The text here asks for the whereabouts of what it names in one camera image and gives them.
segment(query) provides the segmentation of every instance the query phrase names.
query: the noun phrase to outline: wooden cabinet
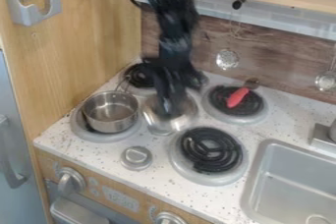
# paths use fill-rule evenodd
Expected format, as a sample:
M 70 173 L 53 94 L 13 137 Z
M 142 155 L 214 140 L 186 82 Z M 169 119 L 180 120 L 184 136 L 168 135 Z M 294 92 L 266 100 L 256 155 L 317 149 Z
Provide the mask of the wooden cabinet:
M 140 10 L 129 0 L 61 1 L 61 14 L 24 27 L 0 0 L 0 48 L 47 214 L 32 140 L 140 54 Z
M 37 149 L 37 158 L 42 176 L 46 180 L 51 180 L 55 183 L 58 182 L 55 171 L 62 167 L 70 167 L 81 173 L 86 181 L 86 189 L 83 195 L 95 200 L 109 208 L 114 209 L 122 214 L 129 216 L 138 222 L 146 224 L 152 223 L 152 219 L 162 211 L 172 212 L 182 217 L 187 223 L 190 224 L 210 224 L 210 222 L 199 218 L 195 215 L 188 213 L 178 207 L 175 207 L 167 202 L 159 200 L 153 196 L 144 194 L 138 190 L 128 187 L 122 183 L 113 181 L 97 173 L 94 173 L 88 169 L 83 168 L 80 165 L 74 164 L 57 156 L 54 156 L 48 152 Z M 134 201 L 139 203 L 139 210 L 133 211 L 131 207 L 125 207 L 117 204 L 106 197 L 106 191 L 112 189 L 117 191 Z

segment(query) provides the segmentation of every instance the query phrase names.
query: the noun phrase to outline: rustic wood background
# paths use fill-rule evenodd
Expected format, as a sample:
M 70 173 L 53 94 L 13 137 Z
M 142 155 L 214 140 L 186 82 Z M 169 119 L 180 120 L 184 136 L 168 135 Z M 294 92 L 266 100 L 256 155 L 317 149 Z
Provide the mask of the rustic wood background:
M 321 92 L 315 77 L 329 68 L 334 41 L 317 37 L 241 24 L 239 38 L 230 36 L 237 23 L 202 16 L 195 35 L 193 62 L 199 69 L 246 80 L 257 77 L 264 86 L 336 104 L 336 95 Z M 158 26 L 155 15 L 142 10 L 142 53 L 157 54 Z M 216 54 L 230 47 L 239 54 L 238 68 L 222 71 L 215 64 Z

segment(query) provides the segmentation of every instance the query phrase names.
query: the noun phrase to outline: metal sink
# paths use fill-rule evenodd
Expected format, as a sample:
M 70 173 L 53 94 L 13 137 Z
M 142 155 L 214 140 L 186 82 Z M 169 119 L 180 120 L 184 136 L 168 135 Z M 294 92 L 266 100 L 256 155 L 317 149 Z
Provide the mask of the metal sink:
M 278 140 L 264 141 L 241 207 L 260 224 L 335 224 L 336 159 Z

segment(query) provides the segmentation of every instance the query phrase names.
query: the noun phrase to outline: silver pot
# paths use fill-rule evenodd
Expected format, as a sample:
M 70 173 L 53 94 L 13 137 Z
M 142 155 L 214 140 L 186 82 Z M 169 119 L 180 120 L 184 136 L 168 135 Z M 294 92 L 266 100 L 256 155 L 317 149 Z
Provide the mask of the silver pot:
M 91 96 L 82 108 L 87 123 L 95 130 L 116 134 L 131 127 L 138 118 L 137 99 L 122 91 L 104 91 Z
M 178 117 L 162 117 L 156 114 L 157 95 L 150 96 L 143 104 L 141 113 L 148 123 L 148 128 L 158 135 L 169 135 L 188 128 L 196 119 L 198 108 L 191 96 L 182 103 L 182 115 Z

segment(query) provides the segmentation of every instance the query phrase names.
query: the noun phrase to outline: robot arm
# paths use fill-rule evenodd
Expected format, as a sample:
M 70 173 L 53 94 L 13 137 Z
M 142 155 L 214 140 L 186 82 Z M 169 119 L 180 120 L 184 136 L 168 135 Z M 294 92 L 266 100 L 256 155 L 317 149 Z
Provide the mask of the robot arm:
M 148 0 L 160 26 L 159 56 L 144 57 L 145 73 L 154 79 L 162 114 L 179 114 L 186 87 L 200 89 L 205 77 L 191 61 L 198 13 L 194 0 Z

